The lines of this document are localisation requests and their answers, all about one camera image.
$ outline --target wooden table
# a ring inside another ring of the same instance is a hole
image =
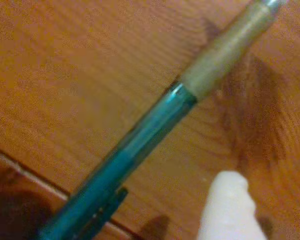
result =
[[[0,1],[0,151],[73,193],[247,2]],[[129,178],[111,224],[194,239],[211,181],[234,169],[272,239],[300,239],[300,1]]]

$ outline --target wood grain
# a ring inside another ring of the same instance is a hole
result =
[[[224,81],[223,126],[273,238],[300,239],[300,84],[248,55]]]
[[[65,193],[0,153],[0,240],[31,239],[32,232],[65,203],[64,198],[68,198]],[[133,236],[112,223],[107,223],[94,238],[133,239]]]

